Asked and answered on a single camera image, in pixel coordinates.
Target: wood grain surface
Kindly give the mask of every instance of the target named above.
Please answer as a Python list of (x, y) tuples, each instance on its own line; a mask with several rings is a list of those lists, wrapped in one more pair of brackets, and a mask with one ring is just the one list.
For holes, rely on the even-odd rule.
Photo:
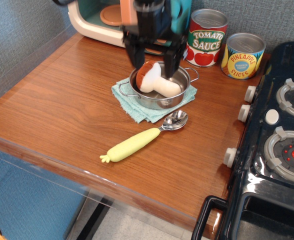
[(0, 98), (0, 150), (192, 230), (206, 196), (227, 196), (224, 154), (240, 142), (238, 113), (268, 58), (249, 80), (226, 76), (222, 55), (212, 67), (182, 61), (200, 75), (195, 100), (180, 108), (187, 124), (123, 161), (102, 163), (111, 147), (164, 119), (137, 124), (126, 114), (111, 90), (134, 70), (125, 49), (77, 33)]

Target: orange plate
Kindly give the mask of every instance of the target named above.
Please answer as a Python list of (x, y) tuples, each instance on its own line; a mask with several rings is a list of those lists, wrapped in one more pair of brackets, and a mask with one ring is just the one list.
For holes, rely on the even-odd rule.
[(122, 24), (121, 5), (110, 5), (100, 12), (100, 19), (104, 24), (120, 26)]

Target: white knob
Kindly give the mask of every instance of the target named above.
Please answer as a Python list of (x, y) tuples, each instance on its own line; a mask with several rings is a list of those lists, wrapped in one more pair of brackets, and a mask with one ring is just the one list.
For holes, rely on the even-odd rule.
[(225, 156), (223, 158), (223, 164), (227, 165), (228, 168), (231, 168), (233, 166), (233, 163), (235, 161), (237, 148), (227, 148)]
[(246, 122), (250, 108), (251, 108), (250, 105), (245, 105), (245, 104), (241, 105), (241, 108), (238, 114), (239, 121), (242, 121), (243, 123)]
[(255, 86), (248, 86), (246, 94), (245, 94), (245, 101), (248, 103), (252, 103), (254, 95), (255, 95), (256, 87)]
[(279, 113), (275, 109), (270, 109), (265, 115), (265, 121), (269, 125), (274, 125), (279, 120)]

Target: toy stove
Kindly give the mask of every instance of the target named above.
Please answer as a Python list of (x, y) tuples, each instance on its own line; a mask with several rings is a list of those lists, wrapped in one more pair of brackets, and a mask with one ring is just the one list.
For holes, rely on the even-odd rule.
[(245, 93), (239, 148), (228, 148), (228, 199), (208, 196), (192, 239), (211, 209), (222, 211), (215, 239), (294, 240), (294, 42), (276, 47), (266, 74)]

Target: black stove handle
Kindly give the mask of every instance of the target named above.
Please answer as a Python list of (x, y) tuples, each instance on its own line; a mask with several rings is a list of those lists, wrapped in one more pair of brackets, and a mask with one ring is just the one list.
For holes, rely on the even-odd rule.
[(228, 202), (222, 198), (219, 198), (216, 196), (206, 197), (205, 201), (202, 204), (196, 226), (192, 232), (191, 240), (201, 240), (208, 217), (212, 209), (225, 211), (227, 207), (228, 207)]

